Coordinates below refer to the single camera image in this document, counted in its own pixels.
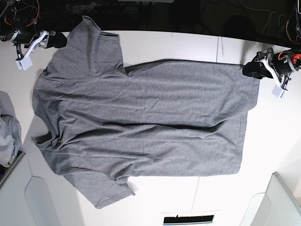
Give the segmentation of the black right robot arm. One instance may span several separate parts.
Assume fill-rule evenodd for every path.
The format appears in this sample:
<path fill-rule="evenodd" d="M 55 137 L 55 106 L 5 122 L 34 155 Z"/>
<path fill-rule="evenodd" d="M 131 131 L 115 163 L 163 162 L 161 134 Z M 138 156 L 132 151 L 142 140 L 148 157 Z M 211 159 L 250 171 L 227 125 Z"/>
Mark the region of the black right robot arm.
<path fill-rule="evenodd" d="M 63 48 L 66 36 L 61 32 L 38 30 L 38 0 L 2 0 L 0 2 L 0 40 L 12 42 L 17 61 L 28 58 L 36 47 Z"/>

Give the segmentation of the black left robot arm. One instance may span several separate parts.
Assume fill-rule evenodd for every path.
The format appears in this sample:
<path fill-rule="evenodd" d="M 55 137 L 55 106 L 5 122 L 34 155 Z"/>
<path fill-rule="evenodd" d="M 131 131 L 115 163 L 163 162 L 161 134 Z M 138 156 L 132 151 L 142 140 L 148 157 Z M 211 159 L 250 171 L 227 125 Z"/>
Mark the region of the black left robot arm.
<path fill-rule="evenodd" d="M 287 84 L 292 73 L 301 70 L 301 2 L 297 0 L 293 14 L 283 26 L 289 41 L 296 47 L 275 53 L 273 48 L 257 52 L 251 62 L 242 69 L 244 76 L 256 79 L 269 78 L 275 82 L 272 94 L 282 98 L 288 92 Z"/>

